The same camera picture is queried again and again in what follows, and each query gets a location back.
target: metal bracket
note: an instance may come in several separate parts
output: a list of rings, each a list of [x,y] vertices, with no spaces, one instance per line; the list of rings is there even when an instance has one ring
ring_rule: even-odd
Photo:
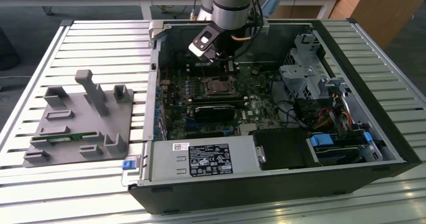
[[[261,28],[261,32],[265,33],[267,35],[269,33],[269,27],[271,27],[271,24],[268,22],[268,19],[264,17],[264,26]]]
[[[163,31],[171,28],[171,26],[164,24],[163,20],[155,20],[150,23],[148,33],[151,40],[158,40],[164,36]]]

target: power supply label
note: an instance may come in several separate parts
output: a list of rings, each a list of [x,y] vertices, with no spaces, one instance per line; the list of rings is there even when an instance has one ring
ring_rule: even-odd
[[[233,173],[228,143],[190,146],[190,170],[193,177]]]

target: white sticker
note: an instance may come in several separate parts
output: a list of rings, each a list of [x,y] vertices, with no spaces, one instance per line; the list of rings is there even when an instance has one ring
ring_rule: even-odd
[[[174,143],[174,151],[188,151],[190,143]]]

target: metal slotted table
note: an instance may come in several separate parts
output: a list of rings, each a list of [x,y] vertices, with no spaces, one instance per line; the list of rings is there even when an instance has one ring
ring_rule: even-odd
[[[324,20],[341,49],[412,144],[426,160],[426,101],[359,24]],[[59,28],[34,77],[0,134],[2,223],[418,223],[426,218],[426,164],[396,178],[379,180],[353,194],[244,207],[154,216],[123,186],[122,161],[27,169],[30,139],[47,105],[47,87],[75,82],[91,69],[103,90],[126,84],[136,91],[130,155],[142,153],[147,81],[151,63],[150,21],[75,21]],[[331,67],[340,75],[339,67]],[[138,180],[130,173],[128,183]]]

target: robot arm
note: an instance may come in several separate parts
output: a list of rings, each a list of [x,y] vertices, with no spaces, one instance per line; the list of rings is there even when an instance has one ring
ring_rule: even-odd
[[[236,50],[253,36],[239,38],[245,35],[247,29],[253,27],[261,31],[264,16],[276,9],[281,0],[201,0],[201,12],[199,20],[209,20],[209,24],[190,45],[190,50],[200,58],[207,57],[211,61],[229,61],[237,58]],[[249,12],[255,22],[248,23]]]

